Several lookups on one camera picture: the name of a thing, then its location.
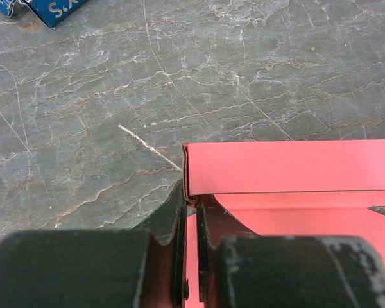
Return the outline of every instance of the scratch mark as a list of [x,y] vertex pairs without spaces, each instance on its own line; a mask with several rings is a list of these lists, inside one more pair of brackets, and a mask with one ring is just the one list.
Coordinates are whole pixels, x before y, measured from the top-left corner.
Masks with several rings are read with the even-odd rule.
[[358,302],[357,298],[355,297],[355,294],[352,291],[352,288],[351,288],[351,286],[347,280],[347,277],[345,276],[345,273],[344,273],[344,270],[342,268],[341,263],[339,263],[337,257],[334,255],[334,253],[331,251],[331,249],[329,247],[325,246],[325,249],[328,252],[328,254],[331,256],[332,260],[334,261],[335,267],[339,273],[339,277],[341,278],[342,283],[345,287],[345,290],[348,293],[348,296],[351,299],[351,302],[353,303],[354,307],[355,308],[361,308],[361,306],[359,305],[359,302]]
[[204,121],[205,124],[207,124],[212,132],[215,133],[214,129],[211,127],[211,125],[207,122],[206,119],[204,119],[204,117],[202,116],[202,114],[197,110],[197,108],[194,107],[194,105],[187,99],[187,97],[185,96],[185,94],[183,92],[181,92],[181,90],[174,84],[174,81],[171,79],[171,77],[169,76],[169,74],[166,72],[166,70],[163,68],[163,66],[161,65],[161,63],[159,62],[157,56],[155,55],[155,52],[154,52],[154,49],[153,49],[153,44],[151,43],[151,37],[150,37],[150,31],[148,30],[148,23],[147,23],[147,14],[146,14],[146,0],[142,0],[142,8],[144,10],[144,22],[146,23],[146,31],[147,31],[147,37],[148,37],[148,42],[150,43],[150,49],[151,49],[151,52],[153,53],[153,56],[154,56],[154,59],[155,61],[157,61],[158,63],[158,66],[161,68],[161,71],[164,73],[164,75],[167,77],[168,81],[170,82],[170,84],[172,84],[174,86],[174,88],[178,91],[178,93],[180,93],[180,95],[186,100],[186,102],[188,103],[188,105],[197,113],[200,115],[200,118],[202,118],[202,120]]
[[23,140],[21,140],[20,136],[18,133],[15,132],[14,128],[11,126],[11,124],[7,121],[7,119],[4,117],[4,115],[1,113],[0,111],[0,116],[3,118],[3,120],[7,123],[8,127],[10,127],[10,129],[13,131],[13,133],[15,134],[15,136],[20,140],[20,142],[22,143],[22,145],[26,148],[27,152],[31,155],[30,153],[30,150],[28,149],[27,145],[23,142]]
[[302,1],[301,1],[301,6],[302,6],[302,8],[304,9],[304,11],[306,12],[306,14],[307,14],[307,16],[308,16],[309,23],[311,24],[311,26],[312,26],[314,29],[316,29],[314,23],[313,23],[312,20],[311,20],[311,16],[308,14],[307,10],[305,9],[305,6],[302,4]]
[[243,43],[243,48],[244,48],[244,61],[245,61],[245,41],[244,41],[244,36],[243,36],[243,29],[241,28],[241,32],[239,34],[239,41]]
[[139,136],[134,134],[131,130],[119,125],[118,126],[120,129],[124,130],[126,133],[128,133],[130,136],[132,136],[134,139],[137,139],[144,147],[148,148],[151,152],[156,154],[156,156],[161,157],[164,159],[166,162],[170,163],[176,170],[182,171],[180,167],[178,167],[174,162],[169,160],[167,157],[165,157],[163,154],[161,154],[158,150],[156,150],[153,146],[150,146],[147,142],[142,140]]
[[265,113],[265,111],[263,111],[261,108],[259,108],[257,106],[257,104],[254,103],[254,101],[252,99],[250,99],[235,83],[234,83],[234,80],[231,80],[230,78],[228,78],[228,76],[221,71],[221,73],[225,76],[226,79],[228,79],[235,87],[237,87],[237,90],[249,101],[251,102],[251,104],[254,105],[254,107],[259,111],[260,114],[262,114],[273,126],[277,127],[289,140],[294,140],[285,130],[283,130],[281,128],[281,126],[279,126],[277,124],[277,122],[275,122],[274,120],[272,120],[272,118],[267,114]]
[[[43,178],[43,176],[42,176],[42,174],[41,174],[41,170],[40,170],[39,165],[37,164],[37,162],[35,162],[35,163],[36,163],[36,165],[37,165],[38,173],[39,173],[40,176]],[[49,191],[48,191],[48,189],[47,189],[46,181],[44,180],[44,178],[43,178],[43,184],[44,184],[44,189],[46,190],[46,193],[47,193],[47,198],[48,198],[48,200],[50,201]]]
[[365,129],[364,124],[362,124],[362,131],[364,132],[365,139],[367,139],[368,136],[366,135],[366,129]]
[[288,26],[287,26],[287,23],[285,22],[285,19],[284,19],[284,17],[282,16],[281,12],[280,12],[279,14],[280,14],[280,16],[281,16],[282,21],[284,22],[285,28],[287,28],[287,32],[288,32],[288,41],[289,41],[289,45],[291,46],[291,45],[293,44],[293,43],[291,42],[291,32],[289,31],[289,28],[288,28]]
[[328,13],[327,11],[325,10],[325,8],[323,6],[320,5],[320,3],[318,2],[318,0],[314,0],[314,3],[316,3],[316,5],[318,5],[321,10],[323,10],[325,12],[325,19],[328,21],[329,20],[329,16],[328,16]]
[[354,133],[356,133],[358,130],[354,130],[352,133],[349,133],[345,136],[341,136],[341,133],[339,133],[339,139],[341,140],[345,140],[346,138],[348,138],[349,136],[353,135]]
[[28,139],[27,139],[27,134],[26,134],[26,129],[24,128],[24,121],[23,121],[23,118],[21,117],[21,107],[20,107],[20,95],[19,95],[19,87],[17,86],[17,82],[15,81],[15,77],[14,77],[14,75],[12,74],[12,72],[10,72],[8,69],[7,69],[7,67],[5,67],[5,66],[3,66],[3,65],[1,65],[0,64],[0,67],[2,67],[5,71],[7,71],[11,76],[12,76],[12,78],[13,78],[13,81],[14,81],[14,85],[15,85],[15,91],[16,91],[16,93],[17,93],[17,105],[19,106],[19,116],[20,116],[20,120],[21,120],[21,127],[22,127],[22,129],[23,129],[23,132],[24,132],[24,138],[25,138],[25,140],[26,140],[26,143],[25,143],[25,147],[26,147],[26,149],[27,149],[27,152],[29,153],[29,154],[31,154],[30,153],[30,150],[29,150],[29,148],[28,148]]

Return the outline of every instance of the gray marble surface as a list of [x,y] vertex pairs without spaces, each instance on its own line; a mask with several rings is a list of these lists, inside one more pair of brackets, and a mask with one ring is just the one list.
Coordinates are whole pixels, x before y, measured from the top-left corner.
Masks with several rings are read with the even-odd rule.
[[385,138],[385,0],[89,0],[56,31],[0,16],[0,238],[134,226],[183,142],[362,138]]

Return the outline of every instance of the marble countertop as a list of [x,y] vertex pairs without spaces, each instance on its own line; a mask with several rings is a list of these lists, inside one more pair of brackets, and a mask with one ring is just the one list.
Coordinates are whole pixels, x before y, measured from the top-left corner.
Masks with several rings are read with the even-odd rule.
[[385,138],[385,0],[88,0],[55,31],[0,16],[0,238],[134,226],[184,142],[363,138]]

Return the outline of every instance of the white lettering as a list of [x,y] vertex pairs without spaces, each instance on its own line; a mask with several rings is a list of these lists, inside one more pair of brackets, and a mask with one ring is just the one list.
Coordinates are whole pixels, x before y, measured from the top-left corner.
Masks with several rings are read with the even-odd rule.
[[73,3],[78,3],[78,0],[69,0],[69,9],[73,7]]
[[57,13],[56,18],[60,18],[63,15],[63,11],[61,11],[59,8],[53,8],[57,3],[52,2],[49,4],[49,11],[51,13]]

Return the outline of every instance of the blue box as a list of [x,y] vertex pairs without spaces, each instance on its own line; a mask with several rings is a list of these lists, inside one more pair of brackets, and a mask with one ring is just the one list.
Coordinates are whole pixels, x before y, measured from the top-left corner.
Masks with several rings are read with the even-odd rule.
[[13,15],[17,2],[28,8],[47,26],[54,29],[86,0],[0,0],[0,12],[7,17]]

